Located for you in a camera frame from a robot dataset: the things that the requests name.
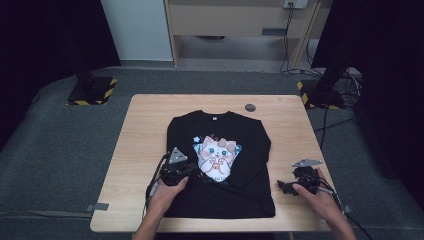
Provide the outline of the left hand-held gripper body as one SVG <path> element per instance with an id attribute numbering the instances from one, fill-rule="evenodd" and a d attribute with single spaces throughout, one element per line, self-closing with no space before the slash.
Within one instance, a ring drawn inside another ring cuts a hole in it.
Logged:
<path id="1" fill-rule="evenodd" d="M 188 157 L 175 147 L 166 155 L 165 163 L 160 169 L 160 179 L 167 186 L 176 186 L 191 173 L 192 164 Z"/>

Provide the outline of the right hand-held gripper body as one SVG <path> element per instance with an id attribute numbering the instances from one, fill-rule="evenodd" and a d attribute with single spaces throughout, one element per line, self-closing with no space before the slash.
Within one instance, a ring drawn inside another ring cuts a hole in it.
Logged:
<path id="1" fill-rule="evenodd" d="M 319 175 L 314 166 L 322 163 L 322 160 L 304 158 L 292 164 L 294 167 L 293 174 L 298 179 L 297 183 L 312 194 L 315 194 L 320 186 Z"/>

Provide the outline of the black cat-print long-sleeved shirt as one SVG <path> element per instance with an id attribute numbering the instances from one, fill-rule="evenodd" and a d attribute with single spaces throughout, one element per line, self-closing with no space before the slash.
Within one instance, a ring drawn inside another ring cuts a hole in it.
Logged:
<path id="1" fill-rule="evenodd" d="M 197 110 L 172 119 L 167 148 L 197 163 L 203 179 L 190 179 L 166 215 L 243 219 L 275 215 L 267 169 L 271 140 L 261 121 L 234 112 Z"/>

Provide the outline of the person's left hand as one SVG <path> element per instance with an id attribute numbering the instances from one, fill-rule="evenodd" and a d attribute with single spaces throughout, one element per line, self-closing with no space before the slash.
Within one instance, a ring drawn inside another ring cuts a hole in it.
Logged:
<path id="1" fill-rule="evenodd" d="M 147 211 L 149 208 L 162 209 L 165 214 L 174 198 L 185 188 L 188 180 L 188 177 L 184 177 L 176 186 L 167 186 L 162 180 L 156 180 L 155 192 L 149 201 Z"/>

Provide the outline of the person's right hand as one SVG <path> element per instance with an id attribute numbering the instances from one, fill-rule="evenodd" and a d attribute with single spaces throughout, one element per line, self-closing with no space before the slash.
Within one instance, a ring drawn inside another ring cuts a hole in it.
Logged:
<path id="1" fill-rule="evenodd" d="M 343 213 L 329 193 L 318 190 L 315 194 L 312 194 L 299 184 L 294 184 L 293 189 L 303 197 L 311 208 L 326 222 L 345 220 Z"/>

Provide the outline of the black stand with striped base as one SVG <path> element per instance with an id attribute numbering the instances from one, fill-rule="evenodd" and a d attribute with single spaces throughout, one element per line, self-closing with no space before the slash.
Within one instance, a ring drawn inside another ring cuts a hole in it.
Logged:
<path id="1" fill-rule="evenodd" d="M 328 67 L 318 80 L 301 80 L 297 83 L 300 97 L 306 109 L 343 109 L 344 100 L 335 84 L 342 77 L 344 69 Z"/>
<path id="2" fill-rule="evenodd" d="M 70 60 L 77 83 L 67 98 L 68 105 L 103 105 L 114 90 L 117 80 L 112 77 L 94 77 L 78 58 Z"/>

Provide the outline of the black curtain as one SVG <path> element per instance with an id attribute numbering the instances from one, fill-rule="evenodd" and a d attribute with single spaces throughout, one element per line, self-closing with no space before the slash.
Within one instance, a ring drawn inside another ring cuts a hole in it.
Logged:
<path id="1" fill-rule="evenodd" d="M 0 0 L 0 149 L 44 86 L 120 59 L 101 0 Z"/>
<path id="2" fill-rule="evenodd" d="M 333 0 L 313 65 L 325 85 L 361 73 L 354 111 L 368 146 L 424 210 L 424 0 Z"/>

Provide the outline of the white panel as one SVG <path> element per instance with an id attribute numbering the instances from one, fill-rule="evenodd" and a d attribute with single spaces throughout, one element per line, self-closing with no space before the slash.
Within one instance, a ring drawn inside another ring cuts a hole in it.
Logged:
<path id="1" fill-rule="evenodd" d="M 164 0 L 101 0 L 121 60 L 172 61 Z"/>

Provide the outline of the light wooden cabinet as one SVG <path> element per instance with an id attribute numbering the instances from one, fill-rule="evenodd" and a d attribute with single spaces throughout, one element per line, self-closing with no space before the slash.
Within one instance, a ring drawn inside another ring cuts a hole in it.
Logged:
<path id="1" fill-rule="evenodd" d="M 260 37 L 263 28 L 286 28 L 288 65 L 296 67 L 307 41 L 321 35 L 334 0 L 308 0 L 284 9 L 284 0 L 164 0 L 171 49 L 177 59 L 184 36 Z"/>

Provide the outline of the white power strip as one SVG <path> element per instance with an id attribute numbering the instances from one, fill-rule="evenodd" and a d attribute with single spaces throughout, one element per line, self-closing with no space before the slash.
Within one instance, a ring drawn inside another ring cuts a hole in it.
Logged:
<path id="1" fill-rule="evenodd" d="M 284 0 L 284 9 L 305 9 L 308 5 L 308 0 Z"/>

